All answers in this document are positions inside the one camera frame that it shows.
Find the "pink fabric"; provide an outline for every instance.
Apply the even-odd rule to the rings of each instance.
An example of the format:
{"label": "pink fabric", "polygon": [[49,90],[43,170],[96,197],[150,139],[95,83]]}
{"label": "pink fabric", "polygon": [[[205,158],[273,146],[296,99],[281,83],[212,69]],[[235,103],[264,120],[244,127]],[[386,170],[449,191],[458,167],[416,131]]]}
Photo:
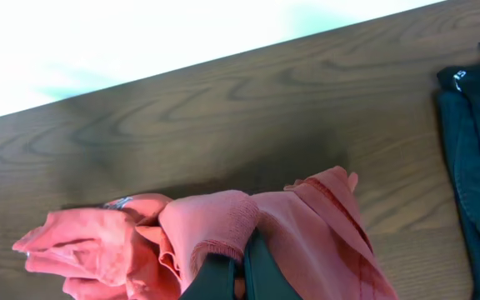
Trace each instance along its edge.
{"label": "pink fabric", "polygon": [[167,299],[190,285],[208,253],[240,263],[257,227],[302,298],[397,299],[360,224],[356,185],[356,174],[335,167],[283,192],[140,195],[122,211],[50,213],[14,249],[30,253],[28,271],[67,277],[63,290],[76,299]]}

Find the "white wall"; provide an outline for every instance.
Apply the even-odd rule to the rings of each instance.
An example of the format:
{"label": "white wall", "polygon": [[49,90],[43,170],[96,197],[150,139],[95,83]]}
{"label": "white wall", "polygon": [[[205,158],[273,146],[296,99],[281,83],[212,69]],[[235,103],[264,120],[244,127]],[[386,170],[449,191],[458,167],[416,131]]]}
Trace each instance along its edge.
{"label": "white wall", "polygon": [[0,116],[439,0],[0,0]]}

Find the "dark denim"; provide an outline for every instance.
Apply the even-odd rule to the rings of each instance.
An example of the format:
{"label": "dark denim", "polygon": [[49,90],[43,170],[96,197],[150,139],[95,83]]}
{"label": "dark denim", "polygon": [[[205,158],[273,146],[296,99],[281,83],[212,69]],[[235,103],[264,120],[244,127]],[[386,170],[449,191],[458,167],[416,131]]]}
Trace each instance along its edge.
{"label": "dark denim", "polygon": [[477,69],[479,72],[466,69],[462,77],[457,76],[455,67],[441,71],[438,78],[443,91],[437,102],[447,167],[472,264],[473,299],[480,300],[480,67]]}

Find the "wooden table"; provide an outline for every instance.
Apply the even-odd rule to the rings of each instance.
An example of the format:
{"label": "wooden table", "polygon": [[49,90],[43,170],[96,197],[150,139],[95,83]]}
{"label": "wooden table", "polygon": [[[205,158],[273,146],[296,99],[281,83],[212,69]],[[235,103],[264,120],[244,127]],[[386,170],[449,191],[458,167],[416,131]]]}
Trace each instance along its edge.
{"label": "wooden table", "polygon": [[279,190],[335,164],[359,174],[401,299],[468,299],[433,95],[479,41],[480,0],[453,0],[0,117],[0,299],[67,298],[10,249],[48,211]]}

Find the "wood grain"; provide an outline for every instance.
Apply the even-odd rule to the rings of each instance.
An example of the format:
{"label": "wood grain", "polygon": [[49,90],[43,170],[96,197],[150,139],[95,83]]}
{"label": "wood grain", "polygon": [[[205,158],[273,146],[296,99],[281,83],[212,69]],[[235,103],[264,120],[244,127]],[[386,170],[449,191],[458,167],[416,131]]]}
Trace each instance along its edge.
{"label": "wood grain", "polygon": [[66,298],[10,250],[48,211],[275,190],[339,164],[402,299],[469,298],[433,95],[479,41],[480,0],[452,0],[0,117],[0,287]]}

